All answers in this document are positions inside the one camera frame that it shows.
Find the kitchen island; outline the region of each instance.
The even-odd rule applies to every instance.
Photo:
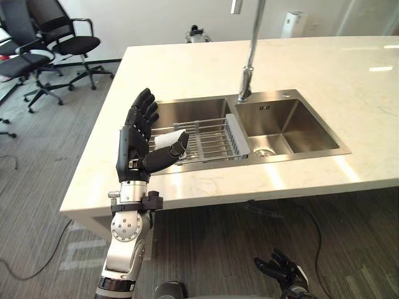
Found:
[[[110,239],[110,200],[119,190],[117,130],[136,96],[156,100],[238,93],[249,41],[128,47],[61,213]],[[399,185],[396,37],[260,40],[253,92],[296,89],[350,154],[152,176],[164,209],[358,191]]]

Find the dish drying rack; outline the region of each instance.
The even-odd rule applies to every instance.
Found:
[[[245,159],[249,146],[234,114],[224,118],[174,123],[171,127],[152,129],[150,151],[155,150],[155,137],[185,129],[190,135],[184,158],[176,164],[208,163],[219,160]]]

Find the wall socket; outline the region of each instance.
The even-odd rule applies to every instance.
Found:
[[[320,27],[319,23],[313,23],[309,26],[309,30],[316,31],[319,30],[319,27]]]

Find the drain strainer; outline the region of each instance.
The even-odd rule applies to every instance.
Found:
[[[258,157],[269,157],[269,156],[274,156],[276,155],[275,152],[269,150],[269,149],[257,149],[254,154]]]

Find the gray carpet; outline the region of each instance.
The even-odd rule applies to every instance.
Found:
[[[104,67],[116,71],[118,64]],[[64,77],[43,74],[43,81]],[[0,257],[18,275],[29,276],[51,255],[68,219],[59,214],[87,138],[112,81],[98,76],[98,90],[89,80],[76,90],[57,90],[65,105],[49,97],[26,112],[21,87],[0,107],[0,124],[18,134],[0,136]],[[12,82],[0,85],[0,95]],[[398,298],[398,189],[381,189],[292,199],[317,219],[323,234],[320,254],[322,282],[334,299]],[[253,205],[228,204],[160,211],[156,215],[153,259],[143,264],[135,298],[150,299],[156,285],[167,280],[186,283],[194,295],[241,294],[279,298],[278,284],[257,271],[254,256],[267,259],[277,247],[299,263],[310,289],[326,298],[315,276],[317,234],[302,210],[286,200]],[[71,225],[52,262],[26,282],[13,279],[0,265],[0,299],[94,297],[107,244],[77,224]]]

